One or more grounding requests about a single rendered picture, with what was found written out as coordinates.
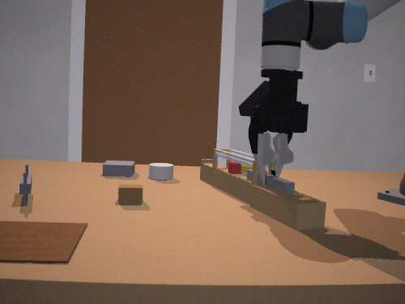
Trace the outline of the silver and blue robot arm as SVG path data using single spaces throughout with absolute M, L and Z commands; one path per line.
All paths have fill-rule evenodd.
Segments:
M 337 42 L 359 43 L 368 21 L 399 1 L 264 0 L 260 67 L 298 70 L 301 41 L 315 50 L 329 49 Z M 241 116 L 254 116 L 254 107 L 270 92 L 269 83 L 264 81 L 239 105 Z

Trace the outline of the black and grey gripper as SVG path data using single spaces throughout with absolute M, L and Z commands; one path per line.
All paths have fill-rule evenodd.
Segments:
M 249 124 L 249 143 L 259 176 L 266 184 L 265 165 L 274 163 L 271 175 L 279 177 L 283 166 L 293 162 L 293 152 L 288 144 L 293 133 L 307 132 L 309 105 L 296 101 L 298 79 L 303 79 L 303 71 L 263 69 L 261 77 L 269 78 L 270 92 L 254 107 Z M 271 148 L 270 133 L 264 134 L 267 131 L 278 132 L 273 138 L 275 151 Z

